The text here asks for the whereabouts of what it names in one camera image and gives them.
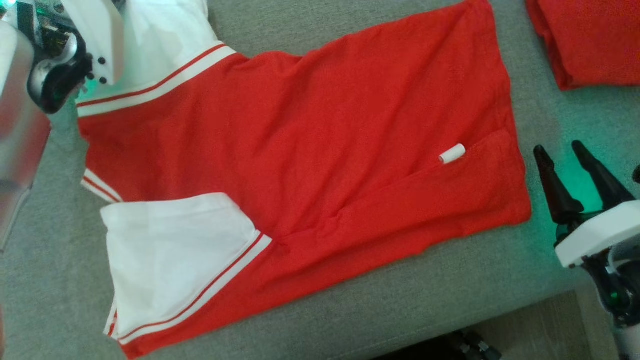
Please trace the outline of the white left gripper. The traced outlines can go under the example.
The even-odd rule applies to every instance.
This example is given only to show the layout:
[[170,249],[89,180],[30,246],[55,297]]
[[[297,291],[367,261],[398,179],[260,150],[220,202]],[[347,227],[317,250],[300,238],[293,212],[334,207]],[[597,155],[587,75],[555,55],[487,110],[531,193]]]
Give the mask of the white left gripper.
[[14,105],[55,114],[85,82],[125,69],[126,0],[14,0]]

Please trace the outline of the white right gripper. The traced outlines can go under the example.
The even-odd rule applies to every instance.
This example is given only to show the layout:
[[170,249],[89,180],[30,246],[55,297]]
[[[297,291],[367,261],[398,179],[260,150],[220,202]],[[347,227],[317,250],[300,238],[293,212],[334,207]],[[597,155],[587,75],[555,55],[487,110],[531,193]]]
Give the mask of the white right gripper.
[[[604,212],[570,232],[555,253],[564,268],[581,268],[589,274],[616,326],[636,326],[640,324],[640,200],[582,141],[574,140],[571,146],[592,178]],[[578,221],[585,210],[582,202],[560,180],[544,146],[535,146],[533,153],[551,220],[555,224]]]

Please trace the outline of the red shorts with white stripe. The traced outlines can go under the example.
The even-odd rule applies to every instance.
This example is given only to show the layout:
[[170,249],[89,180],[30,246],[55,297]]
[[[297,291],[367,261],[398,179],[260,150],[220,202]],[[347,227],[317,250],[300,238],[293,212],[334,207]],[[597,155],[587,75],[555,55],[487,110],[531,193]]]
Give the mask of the red shorts with white stripe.
[[640,0],[525,0],[561,91],[640,86]]

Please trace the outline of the red shirt with white sleeves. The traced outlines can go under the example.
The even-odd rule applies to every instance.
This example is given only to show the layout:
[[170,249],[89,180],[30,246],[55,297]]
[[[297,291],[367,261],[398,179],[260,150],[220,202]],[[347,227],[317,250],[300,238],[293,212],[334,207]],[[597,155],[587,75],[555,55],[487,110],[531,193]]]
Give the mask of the red shirt with white sleeves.
[[123,16],[125,74],[77,111],[126,360],[530,219],[489,0],[305,55],[236,52],[205,0]]

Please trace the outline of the large grey sofa seat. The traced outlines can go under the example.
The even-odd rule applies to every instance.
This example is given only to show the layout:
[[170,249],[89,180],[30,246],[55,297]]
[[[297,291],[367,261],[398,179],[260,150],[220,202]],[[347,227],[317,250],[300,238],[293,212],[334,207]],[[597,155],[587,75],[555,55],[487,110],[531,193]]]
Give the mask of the large grey sofa seat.
[[[167,347],[148,360],[369,359],[476,325],[506,359],[608,360],[610,324],[580,269],[564,269],[533,148],[543,145],[572,196],[598,209],[571,148],[582,141],[632,193],[640,164],[640,88],[560,91],[523,0],[490,0],[532,218],[450,240],[326,291]],[[114,290],[99,209],[80,186],[87,144],[74,104],[52,132],[0,254],[4,360],[124,360],[103,335]]]

